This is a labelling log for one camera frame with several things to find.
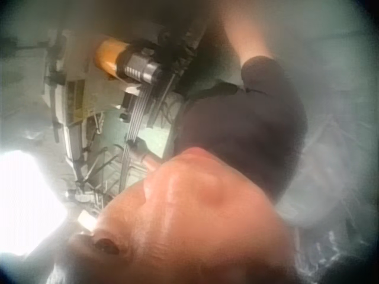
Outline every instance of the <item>man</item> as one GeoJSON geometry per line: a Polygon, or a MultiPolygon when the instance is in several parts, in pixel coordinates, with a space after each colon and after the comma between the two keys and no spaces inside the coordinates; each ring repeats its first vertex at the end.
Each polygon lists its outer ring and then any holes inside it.
{"type": "Polygon", "coordinates": [[[140,156],[147,178],[57,258],[66,283],[296,281],[291,235],[272,203],[295,171],[304,110],[258,26],[231,1],[221,14],[244,88],[216,86],[189,103],[170,161],[140,156]]]}

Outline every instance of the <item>dark shirt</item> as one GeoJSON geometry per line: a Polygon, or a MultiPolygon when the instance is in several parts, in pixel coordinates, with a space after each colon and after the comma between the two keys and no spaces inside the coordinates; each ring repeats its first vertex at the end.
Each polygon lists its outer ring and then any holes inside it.
{"type": "Polygon", "coordinates": [[[244,88],[221,83],[187,103],[176,122],[174,153],[201,147],[277,201],[291,181],[307,129],[306,115],[279,64],[254,57],[244,88]]]}

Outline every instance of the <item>orange cylinder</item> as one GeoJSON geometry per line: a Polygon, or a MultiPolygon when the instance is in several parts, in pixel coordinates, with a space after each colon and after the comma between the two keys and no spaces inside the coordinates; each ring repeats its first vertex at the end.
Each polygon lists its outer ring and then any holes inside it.
{"type": "Polygon", "coordinates": [[[114,38],[104,40],[95,52],[95,64],[111,76],[117,77],[117,57],[128,44],[114,38]]]}

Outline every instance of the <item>machinery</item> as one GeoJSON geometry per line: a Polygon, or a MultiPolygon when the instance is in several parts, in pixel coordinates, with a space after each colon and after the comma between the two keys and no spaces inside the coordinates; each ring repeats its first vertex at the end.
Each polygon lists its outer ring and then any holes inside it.
{"type": "MultiPolygon", "coordinates": [[[[131,168],[126,141],[135,141],[142,124],[155,126],[162,106],[167,105],[166,97],[175,90],[205,32],[205,13],[195,11],[181,25],[167,20],[138,21],[118,38],[114,33],[66,28],[67,17],[53,30],[43,98],[52,111],[56,141],[63,141],[66,160],[75,174],[76,188],[66,194],[70,200],[91,204],[97,213],[125,189],[131,168]],[[125,40],[127,34],[133,34],[132,38],[125,40]],[[119,109],[125,123],[124,145],[94,151],[104,112],[111,108],[119,109]],[[94,176],[114,163],[121,163],[121,169],[112,174],[116,172],[119,178],[111,185],[95,184],[94,176]],[[118,190],[110,194],[116,183],[118,190]]],[[[141,165],[134,167],[145,172],[141,165]]]]}

